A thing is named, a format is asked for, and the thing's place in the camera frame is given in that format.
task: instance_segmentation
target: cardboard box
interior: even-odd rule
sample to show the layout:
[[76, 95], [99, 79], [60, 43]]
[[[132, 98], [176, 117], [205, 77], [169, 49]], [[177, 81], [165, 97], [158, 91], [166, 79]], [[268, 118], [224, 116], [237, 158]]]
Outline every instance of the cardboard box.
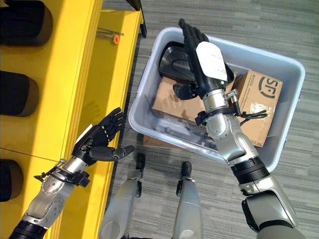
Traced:
[[238, 103], [241, 112], [253, 114], [266, 110], [268, 114], [263, 119], [252, 119], [241, 126], [254, 146], [264, 145], [282, 85], [281, 81], [254, 71], [248, 71], [234, 83], [234, 88], [239, 92]]
[[[191, 100], [180, 100], [173, 91], [174, 84], [176, 81], [163, 77], [152, 107], [154, 113], [170, 121], [196, 126], [197, 114], [205, 110], [203, 101], [199, 96]], [[233, 83], [229, 84], [226, 92], [231, 91], [232, 86]]]

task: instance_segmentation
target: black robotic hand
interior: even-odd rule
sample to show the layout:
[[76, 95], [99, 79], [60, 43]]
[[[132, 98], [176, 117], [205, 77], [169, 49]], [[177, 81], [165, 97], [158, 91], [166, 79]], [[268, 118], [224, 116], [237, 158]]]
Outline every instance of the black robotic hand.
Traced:
[[96, 161], [116, 161], [124, 158], [133, 152], [132, 145], [117, 149], [107, 146], [116, 133], [124, 128], [124, 122], [124, 114], [121, 109], [114, 109], [84, 134], [75, 144], [72, 155], [81, 158], [88, 165]]
[[196, 49], [201, 42], [209, 42], [205, 34], [201, 33], [196, 27], [187, 24], [184, 19], [180, 19], [178, 25], [183, 30], [184, 48], [188, 54], [188, 61], [193, 72], [196, 83], [180, 86], [175, 84], [173, 90], [181, 100], [188, 100], [200, 96], [202, 99], [207, 92], [215, 89], [225, 89], [226, 85], [234, 80], [233, 72], [229, 69], [226, 63], [225, 71], [227, 73], [227, 81], [212, 78], [203, 72], [203, 69], [198, 59]]

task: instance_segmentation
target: yellow shelf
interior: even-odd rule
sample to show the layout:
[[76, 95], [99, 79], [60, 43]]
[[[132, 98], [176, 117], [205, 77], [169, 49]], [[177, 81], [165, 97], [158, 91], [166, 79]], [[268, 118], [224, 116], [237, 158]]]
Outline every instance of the yellow shelf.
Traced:
[[[101, 0], [44, 0], [54, 29], [41, 47], [0, 46], [1, 70], [26, 74], [40, 99], [29, 117], [0, 117], [0, 156], [16, 160], [25, 184], [20, 196], [0, 203], [1, 238], [7, 238], [40, 190], [33, 178], [69, 158], [76, 137], [116, 107], [124, 109], [140, 11], [102, 10]], [[97, 26], [123, 32], [120, 43], [95, 38]], [[110, 143], [116, 147], [118, 137]], [[75, 188], [45, 238], [93, 239], [104, 215], [113, 163], [88, 168], [90, 184]]]
[[[123, 32], [120, 43], [97, 38], [94, 43], [78, 134], [116, 107], [124, 109], [141, 12], [103, 10], [99, 27]], [[118, 144], [119, 135], [111, 146]], [[86, 170], [90, 184], [76, 188], [63, 211], [61, 239], [97, 238], [112, 176], [113, 163], [97, 162]]]
[[0, 46], [1, 70], [26, 74], [37, 82], [40, 93], [29, 117], [0, 117], [0, 147], [58, 161], [76, 137], [102, 1], [44, 3], [53, 17], [46, 44]]

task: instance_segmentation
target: white label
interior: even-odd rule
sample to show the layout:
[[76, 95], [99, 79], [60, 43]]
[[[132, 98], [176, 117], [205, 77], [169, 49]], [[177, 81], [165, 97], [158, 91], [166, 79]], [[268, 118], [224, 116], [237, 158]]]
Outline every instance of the white label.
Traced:
[[196, 53], [205, 76], [227, 81], [223, 56], [218, 46], [203, 41], [197, 46]]
[[90, 125], [80, 134], [80, 136], [76, 139], [75, 143], [77, 143], [77, 142], [90, 130], [90, 128], [92, 128], [92, 127], [93, 127], [93, 125], [90, 124]]

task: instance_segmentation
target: black padded object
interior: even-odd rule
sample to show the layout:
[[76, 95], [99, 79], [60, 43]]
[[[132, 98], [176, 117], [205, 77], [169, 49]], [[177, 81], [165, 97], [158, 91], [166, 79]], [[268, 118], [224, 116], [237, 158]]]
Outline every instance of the black padded object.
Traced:
[[38, 103], [37, 83], [24, 74], [0, 72], [0, 114], [26, 117]]
[[1, 38], [5, 45], [43, 45], [52, 33], [52, 15], [38, 0], [6, 0], [1, 7]]
[[[208, 41], [205, 34], [201, 33], [199, 36], [201, 41]], [[234, 80], [234, 73], [226, 63], [225, 68], [227, 73], [227, 84], [229, 84]], [[194, 74], [189, 66], [188, 54], [186, 53], [184, 44], [171, 41], [165, 46], [159, 61], [159, 74], [162, 77], [168, 77], [181, 84], [196, 82]]]
[[0, 202], [16, 198], [23, 186], [23, 174], [14, 160], [0, 161]]

